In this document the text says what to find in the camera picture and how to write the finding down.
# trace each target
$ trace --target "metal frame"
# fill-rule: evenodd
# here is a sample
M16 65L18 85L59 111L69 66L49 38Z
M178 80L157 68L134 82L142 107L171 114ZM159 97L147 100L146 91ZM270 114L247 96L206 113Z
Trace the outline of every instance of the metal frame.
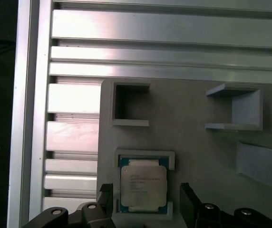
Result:
M39 1L19 1L7 227L28 222Z
M43 181L45 165L45 141L47 120L47 97L49 84L49 48L52 17L52 0L40 0L37 71L33 117L33 140L31 156L31 178L29 197L29 219L43 209Z
M80 130L76 130L74 126L88 129L87 124L92 120L86 118L95 117L95 124L98 124L96 102L100 99L99 84L103 78L171 78L272 84L272 39L268 42L261 36L260 42L257 42L257 37L251 35L254 34L253 31L260 31L272 38L272 2L256 1L258 4L253 4L253 0L240 0L238 5L236 0L216 0L213 3L209 0L19 1L8 227L22 226L53 202L61 204L64 201L82 201L77 193L74 198L77 190L57 190L54 185L51 192L69 191L65 197L72 198L57 197L56 194L45 197L46 150L53 151L54 159L66 160L61 161L66 164L73 164L78 160L96 160L97 151L85 152L89 144L85 147L81 141L75 147L64 148L61 144L53 147L56 143L52 143L52 136L57 142L61 135L50 136L48 133L53 128L47 128L67 124L78 134ZM61 10L54 11L54 2L61 5ZM74 7L80 7L83 11L73 10ZM180 15L173 15L176 10ZM134 18L132 12L141 17ZM183 34L179 39L171 33L166 37L159 36L160 28L165 25L160 23L160 19L165 20L163 15L171 19L166 20L171 24L183 21L180 24L183 29L196 30L196 27L202 25L202 29L210 31L213 43L210 43L208 36L205 39L196 32L192 36ZM146 23L141 23L143 16L148 18ZM214 26L202 23L207 21L207 17L211 17L216 24L221 22L223 26L228 26L228 34L243 37L240 32L246 32L247 39L245 42L240 39L238 44L241 46L233 47L236 45L235 36L221 36L217 28L210 30ZM185 19L188 19L190 28L184 27ZM126 26L122 29L116 21L124 21ZM234 22L235 26L228 24L228 21ZM85 24L91 26L92 34L78 29ZM151 25L155 32L152 37L148 33L136 32L136 28L145 31L146 28L138 26L143 24ZM175 31L180 34L180 27ZM53 46L52 38L60 38L58 46ZM202 39L202 44L194 43L198 38ZM54 77L55 84L49 85L50 76ZM59 99L66 95L69 95L67 99L74 101L80 96L86 96L88 90L83 88L95 88L95 91L94 96L91 94L91 100L83 102L82 107L71 106L70 101L66 102L67 106L59 105ZM49 122L49 113L55 114L53 121L59 123ZM95 134L86 134L85 131L84 136L95 137ZM65 167L61 168L47 177L69 172ZM82 169L72 172L79 174L79 171L80 174L84 173ZM43 205L44 197L47 201L50 199L51 203Z

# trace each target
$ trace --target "gray plastic holder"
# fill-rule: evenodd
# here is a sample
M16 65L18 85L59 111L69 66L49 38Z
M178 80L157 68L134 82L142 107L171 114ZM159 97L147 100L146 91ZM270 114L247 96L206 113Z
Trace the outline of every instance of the gray plastic holder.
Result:
M206 96L232 100L231 123L206 123L206 129L261 131L263 104L261 90L222 84L206 91Z
M272 149L238 142L236 168L237 173L272 187Z

